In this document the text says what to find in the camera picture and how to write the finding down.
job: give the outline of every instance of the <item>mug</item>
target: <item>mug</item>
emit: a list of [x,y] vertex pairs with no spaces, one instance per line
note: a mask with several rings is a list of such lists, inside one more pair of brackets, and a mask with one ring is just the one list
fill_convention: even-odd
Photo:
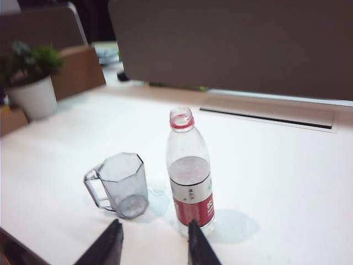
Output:
[[[104,187],[98,196],[97,182]],[[118,153],[84,176],[84,184],[97,207],[133,219],[148,205],[145,167],[136,153]]]

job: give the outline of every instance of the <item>chair backrest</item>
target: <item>chair backrest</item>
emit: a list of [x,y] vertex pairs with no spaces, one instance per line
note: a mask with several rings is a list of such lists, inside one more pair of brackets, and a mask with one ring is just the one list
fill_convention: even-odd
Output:
[[52,43],[59,50],[87,44],[71,3],[0,15],[0,36],[0,54],[9,53],[14,40],[29,46]]

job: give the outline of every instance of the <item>plastic water bottle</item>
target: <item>plastic water bottle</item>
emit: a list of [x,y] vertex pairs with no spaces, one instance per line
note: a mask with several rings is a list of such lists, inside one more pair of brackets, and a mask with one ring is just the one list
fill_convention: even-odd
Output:
[[185,235],[188,223],[195,219],[208,234],[213,229],[215,211],[205,141],[194,126],[189,108],[173,109],[170,127],[166,160],[181,233]]

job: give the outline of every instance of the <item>potted plant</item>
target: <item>potted plant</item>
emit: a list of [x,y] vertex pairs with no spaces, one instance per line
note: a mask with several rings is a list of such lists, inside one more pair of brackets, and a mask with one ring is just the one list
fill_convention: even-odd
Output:
[[50,74],[63,66],[52,45],[31,49],[15,41],[13,53],[0,56],[0,86],[9,100],[23,108],[30,120],[46,117],[56,110],[56,98]]

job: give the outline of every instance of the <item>gray partition panel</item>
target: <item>gray partition panel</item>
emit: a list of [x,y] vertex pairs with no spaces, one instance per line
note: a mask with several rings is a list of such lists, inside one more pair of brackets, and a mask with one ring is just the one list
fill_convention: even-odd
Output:
[[136,80],[353,100],[353,1],[111,0]]

